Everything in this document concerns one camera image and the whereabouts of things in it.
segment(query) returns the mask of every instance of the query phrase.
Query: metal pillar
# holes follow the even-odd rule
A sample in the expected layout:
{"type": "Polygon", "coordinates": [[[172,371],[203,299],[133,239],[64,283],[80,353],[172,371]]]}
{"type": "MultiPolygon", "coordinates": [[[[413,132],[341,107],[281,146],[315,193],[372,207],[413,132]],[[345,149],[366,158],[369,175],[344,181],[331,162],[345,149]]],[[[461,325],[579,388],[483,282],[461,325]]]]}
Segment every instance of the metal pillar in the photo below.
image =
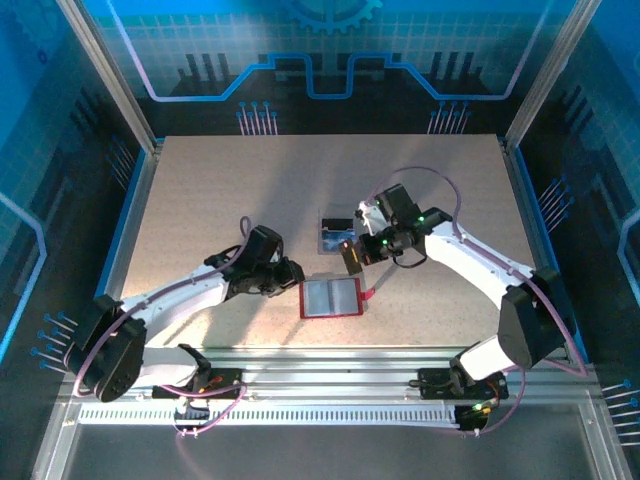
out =
{"type": "Polygon", "coordinates": [[[505,140],[508,151],[520,145],[601,1],[578,0],[576,2],[507,131],[505,140]]]}
{"type": "Polygon", "coordinates": [[[156,137],[122,73],[100,38],[91,16],[81,2],[56,1],[140,146],[147,154],[152,155],[156,149],[156,137]]]}

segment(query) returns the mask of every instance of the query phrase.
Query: glass panel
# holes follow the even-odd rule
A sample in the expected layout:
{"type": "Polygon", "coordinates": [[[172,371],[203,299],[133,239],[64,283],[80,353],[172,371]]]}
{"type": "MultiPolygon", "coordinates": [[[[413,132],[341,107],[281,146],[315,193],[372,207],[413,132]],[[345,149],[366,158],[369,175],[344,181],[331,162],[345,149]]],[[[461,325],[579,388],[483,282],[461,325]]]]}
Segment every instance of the glass panel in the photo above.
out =
{"type": "Polygon", "coordinates": [[[0,2],[0,65],[0,472],[24,478],[62,380],[45,315],[92,301],[138,145],[53,0],[0,2]]]}
{"type": "Polygon", "coordinates": [[[504,133],[573,3],[85,1],[159,136],[504,133]]]}
{"type": "Polygon", "coordinates": [[[640,373],[638,25],[637,2],[602,2],[521,145],[605,385],[640,373]]]}

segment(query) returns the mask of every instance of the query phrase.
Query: gear graphic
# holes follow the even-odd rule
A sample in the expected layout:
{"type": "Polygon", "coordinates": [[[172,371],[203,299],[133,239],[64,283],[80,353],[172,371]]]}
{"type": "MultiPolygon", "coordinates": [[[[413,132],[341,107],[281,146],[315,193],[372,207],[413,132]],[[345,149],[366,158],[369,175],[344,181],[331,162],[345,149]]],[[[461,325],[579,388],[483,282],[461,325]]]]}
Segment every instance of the gear graphic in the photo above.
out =
{"type": "Polygon", "coordinates": [[[0,0],[0,11],[12,13],[25,35],[38,46],[53,40],[60,28],[55,0],[0,0]]]}
{"type": "Polygon", "coordinates": [[[373,10],[382,7],[381,0],[282,0],[292,20],[300,28],[310,27],[313,33],[336,31],[347,33],[349,27],[359,28],[362,20],[371,20],[373,10]]]}

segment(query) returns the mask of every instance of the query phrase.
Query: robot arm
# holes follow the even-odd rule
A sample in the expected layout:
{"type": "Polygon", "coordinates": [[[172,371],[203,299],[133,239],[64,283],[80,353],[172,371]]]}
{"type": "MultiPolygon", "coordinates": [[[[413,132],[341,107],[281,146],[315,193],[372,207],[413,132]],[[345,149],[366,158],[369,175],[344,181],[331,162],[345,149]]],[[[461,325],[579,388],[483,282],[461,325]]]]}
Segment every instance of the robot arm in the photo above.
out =
{"type": "Polygon", "coordinates": [[[531,368],[564,343],[549,312],[539,304],[529,285],[517,277],[538,286],[552,301],[567,329],[575,333],[568,296],[557,272],[549,268],[535,271],[484,245],[460,227],[456,232],[450,215],[437,208],[422,212],[402,185],[377,195],[373,206],[361,203],[356,216],[368,232],[360,235],[355,244],[348,241],[341,247],[350,275],[361,272],[362,265],[395,258],[413,248],[464,277],[500,311],[498,333],[451,360],[454,392],[462,395],[466,387],[510,367],[531,368]],[[500,266],[495,259],[509,268],[500,266]]]}
{"type": "Polygon", "coordinates": [[[280,235],[264,226],[249,232],[244,249],[230,263],[239,248],[213,255],[191,274],[145,294],[122,301],[96,299],[71,337],[64,365],[77,375],[89,361],[82,382],[103,402],[132,387],[171,385],[198,391],[208,385],[213,370],[196,350],[188,345],[149,348],[147,343],[176,322],[238,294],[273,297],[304,280],[302,268],[282,256],[280,235]],[[99,338],[127,313],[132,314],[88,360],[99,338]]]}

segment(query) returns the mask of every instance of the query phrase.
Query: beige tabletop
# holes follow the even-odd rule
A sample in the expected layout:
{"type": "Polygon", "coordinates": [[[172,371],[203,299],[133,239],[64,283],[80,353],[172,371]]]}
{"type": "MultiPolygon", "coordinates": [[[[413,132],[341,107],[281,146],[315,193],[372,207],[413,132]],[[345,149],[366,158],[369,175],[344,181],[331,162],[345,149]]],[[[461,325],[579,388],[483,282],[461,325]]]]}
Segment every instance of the beige tabletop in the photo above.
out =
{"type": "MultiPolygon", "coordinates": [[[[123,297],[175,280],[239,243],[242,215],[282,235],[286,255],[307,277],[344,275],[339,255],[318,254],[319,216],[352,213],[381,178],[406,165],[451,177],[463,196],[461,225],[533,265],[493,135],[168,137],[123,297]]],[[[423,210],[453,211],[453,192],[434,175],[411,171],[391,182],[403,183],[423,210]]],[[[245,295],[170,328],[153,345],[462,346],[496,332],[490,301],[434,261],[413,270],[373,265],[364,282],[378,290],[360,317],[301,320],[297,289],[273,299],[245,295]]]]}

